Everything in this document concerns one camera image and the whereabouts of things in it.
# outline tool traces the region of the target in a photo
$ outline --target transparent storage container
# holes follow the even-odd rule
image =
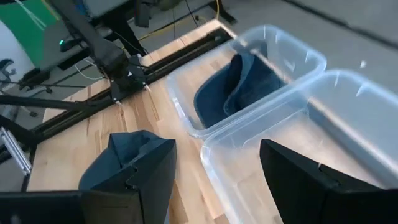
[[[280,94],[211,135],[201,159],[230,223],[282,223],[259,158],[271,139],[383,189],[398,187],[398,97],[332,70]]]
[[[264,45],[267,55],[262,54]],[[195,111],[195,94],[202,84],[227,66],[235,54],[241,52],[251,52],[261,60],[267,58],[279,73],[284,74],[279,78],[285,84],[304,76],[320,74],[326,68],[326,59],[321,53],[277,27],[264,25],[245,32],[168,75],[167,88],[170,98],[191,136],[206,139],[211,133],[255,108],[259,101],[266,101],[268,96],[276,94],[277,91],[209,128],[204,127]]]

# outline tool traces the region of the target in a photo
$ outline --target yellow cable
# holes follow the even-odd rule
[[[220,15],[220,4],[218,3],[218,0],[216,0],[217,3],[217,15],[216,15],[216,19],[218,19],[218,16]]]
[[[56,20],[59,20],[60,18],[58,17],[58,14],[51,8],[51,6],[45,1],[42,0],[43,5],[47,8],[48,11],[50,11],[51,15],[53,15],[53,17]]]

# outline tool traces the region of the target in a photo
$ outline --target wood grain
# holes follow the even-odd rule
[[[219,27],[235,37],[223,24],[213,20],[146,55],[141,63],[150,65]],[[191,94],[208,76],[223,67],[232,55],[221,55],[219,60],[196,68],[196,78],[187,82]],[[108,87],[107,80],[99,80],[65,100],[85,100]],[[165,79],[153,83],[150,89],[151,92],[142,91],[131,96],[122,105],[110,106],[40,143],[28,190],[77,189],[84,171],[107,146],[110,133],[146,129],[162,138],[177,141],[177,170],[170,199],[170,222],[227,223],[224,210],[201,164],[202,141],[190,137],[182,127],[169,99]],[[61,112],[46,110],[44,121]]]

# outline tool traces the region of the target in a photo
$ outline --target metal frame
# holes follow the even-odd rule
[[[146,67],[146,69],[144,69],[144,75],[147,76],[146,84],[149,85],[153,82],[156,82],[158,79],[168,75],[176,68],[227,42],[230,39],[232,39],[232,37],[222,28],[210,32],[200,40],[178,50],[162,60],[159,60],[151,66]],[[130,89],[129,92],[126,92],[126,94],[121,96],[121,98],[118,100],[122,100],[127,96],[141,91],[143,87],[143,85],[134,86],[134,88]],[[111,98],[111,88],[103,90],[91,98],[77,103],[49,101],[42,99],[29,99],[28,101],[22,100],[18,103],[21,105],[26,105],[30,102],[33,102],[33,104],[36,106],[68,109],[31,130],[26,130],[22,126],[10,121],[9,119],[0,116],[0,126],[4,126],[6,129],[10,130],[13,135],[15,135],[16,139],[22,144],[24,151],[31,150],[31,153],[33,153],[33,155],[31,155],[31,162],[32,158],[34,158],[35,149],[40,142],[45,141],[46,139],[49,139],[58,133],[61,133],[67,128],[114,104],[114,100]],[[10,158],[11,155],[7,152],[6,148],[0,148],[0,163]]]

